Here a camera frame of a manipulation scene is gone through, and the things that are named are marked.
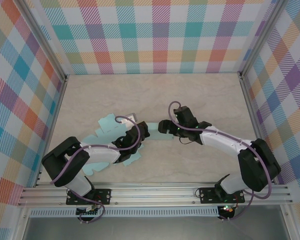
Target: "colorful checkered backdrop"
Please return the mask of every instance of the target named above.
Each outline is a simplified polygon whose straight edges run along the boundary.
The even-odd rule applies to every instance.
[[[279,161],[300,230],[300,0],[290,0],[246,78],[263,136]]]
[[[35,177],[61,85],[13,0],[0,0],[0,240]]]
[[[27,2],[61,64],[68,62],[75,74],[139,74],[237,72],[252,27],[263,18],[259,10],[270,1]],[[34,2],[47,16],[45,25]]]

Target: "table surface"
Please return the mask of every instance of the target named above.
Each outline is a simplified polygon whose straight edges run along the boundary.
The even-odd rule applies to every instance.
[[[255,134],[235,73],[72,75],[69,78],[49,149],[70,136],[94,134],[110,113],[135,113],[138,122],[168,119],[168,105],[179,101],[199,122],[244,139]],[[92,182],[216,182],[238,172],[238,160],[218,149],[179,139],[145,140],[142,157],[129,166],[110,165]],[[43,169],[41,183],[51,179]]]

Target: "beige marble floor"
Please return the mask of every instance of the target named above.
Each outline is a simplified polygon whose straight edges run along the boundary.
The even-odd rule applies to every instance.
[[[232,135],[255,139],[235,73],[73,75],[56,122],[50,149],[69,136],[82,140],[110,113],[136,113],[139,121],[168,119],[168,105],[180,101],[198,121]],[[142,158],[129,166],[111,165],[95,172],[92,182],[214,182],[239,171],[238,160],[220,150],[174,140],[144,141]],[[43,170],[41,182],[50,178]]]

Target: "aluminum rail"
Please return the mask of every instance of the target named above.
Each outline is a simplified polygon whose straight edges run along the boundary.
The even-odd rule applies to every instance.
[[[93,183],[96,189],[111,189],[111,207],[194,207],[194,206],[222,206],[220,203],[201,204],[195,196],[198,188],[211,188],[215,183]],[[258,194],[265,196],[268,188]],[[251,199],[244,195],[246,206]],[[49,184],[40,184],[37,187],[25,188],[19,207],[46,208],[46,207],[75,207],[66,205],[67,189]],[[253,205],[289,205],[292,197],[286,185],[273,185],[272,194],[266,200],[255,198]]]

